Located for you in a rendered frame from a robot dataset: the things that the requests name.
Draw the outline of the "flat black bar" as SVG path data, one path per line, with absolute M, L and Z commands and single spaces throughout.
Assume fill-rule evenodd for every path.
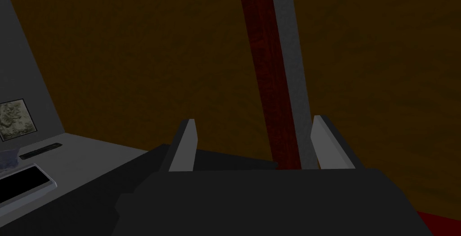
M 39 149 L 24 153 L 24 154 L 20 155 L 19 158 L 22 159 L 22 160 L 30 159 L 32 157 L 35 157 L 35 156 L 40 155 L 40 154 L 42 154 L 44 152 L 59 148 L 61 146 L 62 146 L 61 143 L 53 143 L 53 144 L 41 147 Z

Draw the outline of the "framed grey-green wall picture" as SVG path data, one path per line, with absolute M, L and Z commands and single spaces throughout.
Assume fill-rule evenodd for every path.
M 24 99 L 0 103 L 0 140 L 9 141 L 37 131 Z

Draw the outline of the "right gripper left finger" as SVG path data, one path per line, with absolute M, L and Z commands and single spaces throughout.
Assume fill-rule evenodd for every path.
M 181 121 L 166 156 L 159 168 L 160 172 L 191 172 L 194 167 L 198 136 L 194 119 Z

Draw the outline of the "black panel with grey frame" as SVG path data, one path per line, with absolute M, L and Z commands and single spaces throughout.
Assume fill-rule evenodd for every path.
M 31 194 L 51 191 L 56 182 L 35 163 L 7 172 L 0 177 L 0 205 Z

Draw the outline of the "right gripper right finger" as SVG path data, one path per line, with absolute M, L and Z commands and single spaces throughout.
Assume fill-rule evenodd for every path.
M 311 135 L 322 169 L 363 169 L 364 165 L 327 115 L 315 115 Z

